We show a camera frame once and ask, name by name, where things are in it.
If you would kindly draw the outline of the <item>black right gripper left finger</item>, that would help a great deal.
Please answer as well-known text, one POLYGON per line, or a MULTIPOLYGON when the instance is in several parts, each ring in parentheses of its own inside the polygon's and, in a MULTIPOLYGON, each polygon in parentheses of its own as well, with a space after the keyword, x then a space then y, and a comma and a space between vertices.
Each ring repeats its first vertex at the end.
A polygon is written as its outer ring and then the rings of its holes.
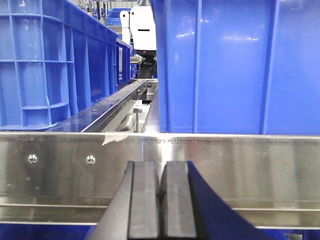
POLYGON ((117 192, 89 240, 159 240, 159 179, 152 162, 127 163, 117 192))

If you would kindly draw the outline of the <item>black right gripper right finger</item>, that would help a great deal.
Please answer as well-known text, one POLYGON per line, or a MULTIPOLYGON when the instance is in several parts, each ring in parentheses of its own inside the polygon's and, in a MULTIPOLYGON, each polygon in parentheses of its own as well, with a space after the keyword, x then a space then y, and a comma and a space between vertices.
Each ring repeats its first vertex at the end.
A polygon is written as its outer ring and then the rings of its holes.
POLYGON ((270 240, 226 204, 191 161, 169 161, 162 178, 165 240, 270 240))

